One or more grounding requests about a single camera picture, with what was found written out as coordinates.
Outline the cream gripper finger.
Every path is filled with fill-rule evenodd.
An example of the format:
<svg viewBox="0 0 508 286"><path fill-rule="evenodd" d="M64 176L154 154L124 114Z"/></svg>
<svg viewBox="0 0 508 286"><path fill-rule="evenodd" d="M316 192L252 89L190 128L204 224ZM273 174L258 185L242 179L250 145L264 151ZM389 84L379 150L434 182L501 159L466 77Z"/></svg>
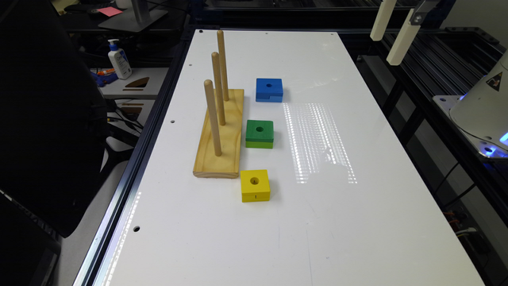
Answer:
<svg viewBox="0 0 508 286"><path fill-rule="evenodd" d="M411 9L396 37L391 50L387 56L387 62L391 66L398 66L404 59L409 47L420 29L419 25L412 25L410 19L414 15L414 9Z"/></svg>
<svg viewBox="0 0 508 286"><path fill-rule="evenodd" d="M382 40L383 35L386 32L389 20L391 19L395 5L396 0L382 0L370 33L370 38L373 41Z"/></svg>

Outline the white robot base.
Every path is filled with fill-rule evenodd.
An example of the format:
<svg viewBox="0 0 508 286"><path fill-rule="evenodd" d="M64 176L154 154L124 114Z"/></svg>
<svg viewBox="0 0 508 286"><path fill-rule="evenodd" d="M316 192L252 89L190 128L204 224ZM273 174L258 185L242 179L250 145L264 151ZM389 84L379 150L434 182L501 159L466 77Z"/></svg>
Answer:
<svg viewBox="0 0 508 286"><path fill-rule="evenodd" d="M433 101L480 156L507 158L507 54L465 95L437 95Z"/></svg>

